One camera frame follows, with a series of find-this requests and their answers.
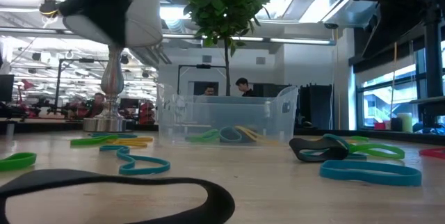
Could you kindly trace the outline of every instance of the potted plant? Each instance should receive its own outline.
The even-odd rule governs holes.
[[[226,66],[226,95],[230,96],[230,56],[233,56],[237,47],[245,43],[234,38],[243,36],[249,31],[254,32],[253,22],[261,26],[255,15],[265,9],[269,0],[187,0],[184,14],[190,14],[191,19],[200,29],[196,37],[204,38],[204,46],[211,47],[224,41]]]

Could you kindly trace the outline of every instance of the silver metal base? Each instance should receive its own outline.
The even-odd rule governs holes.
[[[90,132],[123,132],[126,130],[127,121],[123,118],[85,118],[83,130]]]

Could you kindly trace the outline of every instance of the plastic bin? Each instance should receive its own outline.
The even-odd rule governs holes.
[[[275,98],[178,95],[158,85],[160,144],[279,145],[293,138],[298,89]]]

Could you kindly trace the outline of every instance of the red rubber band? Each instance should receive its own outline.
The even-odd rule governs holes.
[[[427,157],[445,159],[445,147],[422,150],[419,154]]]

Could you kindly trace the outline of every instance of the wooden table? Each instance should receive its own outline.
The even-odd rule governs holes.
[[[67,140],[82,135],[80,131],[17,134],[15,141],[1,141],[0,152],[3,157],[14,152],[36,152],[34,169],[72,168],[115,175],[122,161],[114,152],[70,148]],[[403,163],[423,172],[423,186],[382,186],[321,178],[320,164],[300,163],[287,147],[151,145],[132,153],[171,161],[171,170],[155,177],[198,177],[224,186],[236,201],[229,223],[442,224],[445,160],[419,157],[418,151],[432,147],[429,145],[378,142],[403,148]],[[0,183],[31,169],[0,173]],[[198,186],[89,184],[11,198],[6,209],[12,224],[122,224],[196,207],[205,198],[204,190]]]

